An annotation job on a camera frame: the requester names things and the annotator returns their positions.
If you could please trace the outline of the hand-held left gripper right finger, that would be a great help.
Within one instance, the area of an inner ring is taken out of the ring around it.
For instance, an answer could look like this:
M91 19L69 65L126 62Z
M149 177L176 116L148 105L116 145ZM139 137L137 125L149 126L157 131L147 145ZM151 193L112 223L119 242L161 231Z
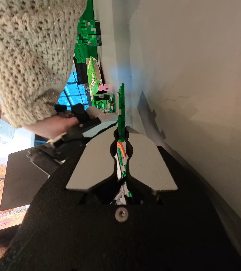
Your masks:
M178 191L157 145L129 126L126 150L126 182L134 203L156 202L161 194Z

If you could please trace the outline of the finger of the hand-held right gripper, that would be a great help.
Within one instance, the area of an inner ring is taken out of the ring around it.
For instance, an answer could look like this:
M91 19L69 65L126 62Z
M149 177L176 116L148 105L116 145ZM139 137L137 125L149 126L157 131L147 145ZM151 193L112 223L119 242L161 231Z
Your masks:
M116 124L117 120L104 121L101 124L98 124L97 126L89 129L88 131L83 132L82 135L85 138L93 138L99 133L102 133L103 131L111 128L112 126L116 126Z

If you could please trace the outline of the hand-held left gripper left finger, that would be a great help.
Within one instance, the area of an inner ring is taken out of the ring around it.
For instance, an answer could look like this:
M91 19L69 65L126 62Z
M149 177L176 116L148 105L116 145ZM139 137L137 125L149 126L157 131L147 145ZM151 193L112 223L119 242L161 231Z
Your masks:
M103 203L110 203L118 192L115 131L112 126L93 137L87 144L66 185L69 191L95 194Z

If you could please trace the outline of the green mosaic lego plate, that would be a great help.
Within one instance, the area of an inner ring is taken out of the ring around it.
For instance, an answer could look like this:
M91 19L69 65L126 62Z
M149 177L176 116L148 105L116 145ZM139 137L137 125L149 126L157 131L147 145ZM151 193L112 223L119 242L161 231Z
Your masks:
M125 138L125 84L122 83L119 89L119 113L118 113L118 136L119 142Z

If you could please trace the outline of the person's right forearm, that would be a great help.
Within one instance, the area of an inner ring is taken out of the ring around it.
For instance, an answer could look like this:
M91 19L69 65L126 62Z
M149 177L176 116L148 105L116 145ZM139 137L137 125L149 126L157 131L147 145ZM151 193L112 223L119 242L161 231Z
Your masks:
M0 99L14 128L56 114L85 0L0 0Z

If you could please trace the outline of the partial lego build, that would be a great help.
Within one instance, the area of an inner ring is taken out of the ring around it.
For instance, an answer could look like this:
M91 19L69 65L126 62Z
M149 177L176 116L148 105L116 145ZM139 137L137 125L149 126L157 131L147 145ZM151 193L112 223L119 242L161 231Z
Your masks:
M115 94L97 93L93 95L92 106L95 106L104 113L116 113Z

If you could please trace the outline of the green lego box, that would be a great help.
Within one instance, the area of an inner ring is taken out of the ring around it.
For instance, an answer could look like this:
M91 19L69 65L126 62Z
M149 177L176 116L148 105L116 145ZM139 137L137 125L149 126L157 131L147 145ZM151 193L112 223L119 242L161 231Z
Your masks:
M99 91L99 86L103 86L102 77L98 65L98 60L92 56L86 59L86 69L88 76L88 84L91 97Z

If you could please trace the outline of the person's right hand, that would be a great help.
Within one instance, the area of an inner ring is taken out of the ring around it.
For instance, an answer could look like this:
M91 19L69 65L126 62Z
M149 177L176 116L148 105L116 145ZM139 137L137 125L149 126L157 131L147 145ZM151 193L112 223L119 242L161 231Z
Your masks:
M54 139L63 133L67 133L71 127L78 124L79 121L76 117L63 118L56 115L35 124L23 126L23 128L38 136Z

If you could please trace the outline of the white book stand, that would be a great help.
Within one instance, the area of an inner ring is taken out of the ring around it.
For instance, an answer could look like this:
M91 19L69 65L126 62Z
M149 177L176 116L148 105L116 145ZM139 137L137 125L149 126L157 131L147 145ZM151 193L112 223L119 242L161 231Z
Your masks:
M118 154L115 155L115 159L116 159L116 167L117 167L117 178L118 178L118 181L120 181L123 177L122 177L122 166L120 164Z

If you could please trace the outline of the orange brick separator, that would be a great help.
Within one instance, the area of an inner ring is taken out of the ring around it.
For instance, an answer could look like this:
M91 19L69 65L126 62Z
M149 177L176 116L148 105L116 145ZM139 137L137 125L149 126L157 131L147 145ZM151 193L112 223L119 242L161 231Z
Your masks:
M126 151L125 151L125 148L124 148L122 142L117 141L117 147L120 149L122 157L126 158Z

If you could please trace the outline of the large window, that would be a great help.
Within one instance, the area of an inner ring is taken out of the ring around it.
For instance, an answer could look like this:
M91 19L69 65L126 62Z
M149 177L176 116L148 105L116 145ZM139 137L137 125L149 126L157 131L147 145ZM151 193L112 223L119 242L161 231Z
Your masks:
M65 105L70 110L71 106L78 103L81 103L85 109L89 107L84 86L78 84L77 73L71 72L68 82L58 99L58 104Z

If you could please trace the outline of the black mesh chair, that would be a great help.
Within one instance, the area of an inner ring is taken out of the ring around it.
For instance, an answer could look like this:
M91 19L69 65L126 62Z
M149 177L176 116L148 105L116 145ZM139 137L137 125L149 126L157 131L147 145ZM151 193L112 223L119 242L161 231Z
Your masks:
M73 60L75 64L76 74L77 74L77 84L78 85L88 84L86 62L77 63L77 59L75 56L73 57Z

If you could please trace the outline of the dark panel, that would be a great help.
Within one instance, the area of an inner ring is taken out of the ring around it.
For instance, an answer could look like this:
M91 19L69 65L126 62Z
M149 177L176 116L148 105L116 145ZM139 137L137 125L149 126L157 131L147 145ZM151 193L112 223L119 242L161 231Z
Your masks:
M29 205L48 175L27 157L28 148L8 155L0 211Z

